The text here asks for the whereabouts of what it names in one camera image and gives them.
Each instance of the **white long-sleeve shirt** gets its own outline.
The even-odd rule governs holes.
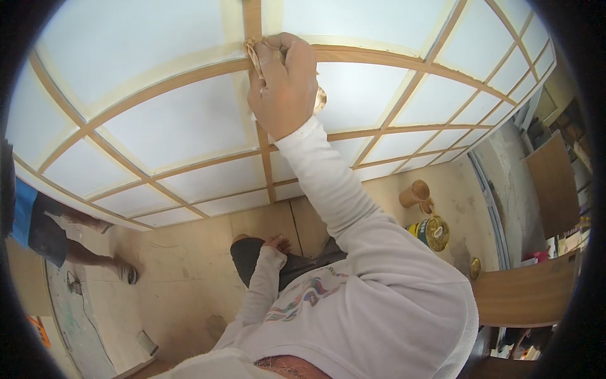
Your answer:
[[[278,293],[285,256],[262,247],[214,350],[294,355],[335,379],[456,377],[478,331],[466,277],[372,201],[315,117],[276,146],[348,255]]]

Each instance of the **black shorts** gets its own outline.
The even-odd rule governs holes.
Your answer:
[[[32,207],[30,236],[27,244],[31,250],[42,255],[55,266],[61,267],[67,256],[67,235],[65,231],[44,212],[61,216],[65,205],[38,192]]]
[[[247,287],[250,285],[250,278],[253,276],[253,272],[255,272],[257,259],[261,253],[261,246],[264,243],[265,241],[260,238],[249,237],[236,241],[231,245],[233,264],[236,266],[236,270],[238,270],[240,279],[242,279],[242,282]],[[285,289],[290,282],[304,273],[343,260],[346,256],[347,253],[338,249],[332,238],[327,243],[322,254],[317,258],[312,259],[287,254],[288,259],[286,260],[286,264],[280,270],[278,291]]]

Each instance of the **pink object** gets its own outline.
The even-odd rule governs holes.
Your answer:
[[[526,253],[524,254],[524,259],[522,261],[529,260],[531,258],[537,258],[539,260],[538,263],[547,261],[549,259],[549,249],[551,249],[551,246],[547,246],[547,250],[542,252]]]

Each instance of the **hand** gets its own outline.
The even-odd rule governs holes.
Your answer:
[[[282,254],[290,253],[290,242],[288,242],[288,238],[284,238],[282,235],[271,237],[263,246],[271,246]]]
[[[275,50],[286,52],[285,65]],[[316,55],[310,44],[289,33],[257,43],[255,52],[265,81],[251,74],[248,104],[261,127],[278,141],[311,117],[318,92]]]

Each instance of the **blue shirt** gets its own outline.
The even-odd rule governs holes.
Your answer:
[[[27,241],[30,237],[32,208],[37,195],[38,191],[35,188],[15,177],[15,217],[11,235],[24,248],[27,248]]]

